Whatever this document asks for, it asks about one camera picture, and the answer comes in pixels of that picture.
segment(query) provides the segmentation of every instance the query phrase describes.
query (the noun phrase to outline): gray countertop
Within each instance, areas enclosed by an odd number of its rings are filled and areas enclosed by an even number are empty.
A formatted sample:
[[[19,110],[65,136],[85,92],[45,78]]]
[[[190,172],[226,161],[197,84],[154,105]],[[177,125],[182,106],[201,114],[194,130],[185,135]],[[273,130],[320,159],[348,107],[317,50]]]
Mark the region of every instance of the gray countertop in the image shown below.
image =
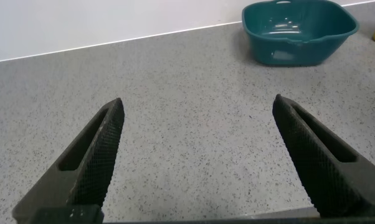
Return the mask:
[[[106,102],[125,107],[105,221],[311,206],[272,116],[294,99],[375,164],[375,3],[316,67],[250,59],[241,24],[0,63],[0,223]]]

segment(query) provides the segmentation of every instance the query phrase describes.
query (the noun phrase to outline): teal plastic basin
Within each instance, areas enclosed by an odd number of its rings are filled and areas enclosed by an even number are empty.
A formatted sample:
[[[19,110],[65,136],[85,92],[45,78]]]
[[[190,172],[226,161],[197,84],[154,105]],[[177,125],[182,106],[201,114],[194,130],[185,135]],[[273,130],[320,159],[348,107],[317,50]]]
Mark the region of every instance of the teal plastic basin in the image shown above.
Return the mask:
[[[359,29],[349,12],[325,0],[251,4],[242,21],[254,59],[267,65],[317,65]]]

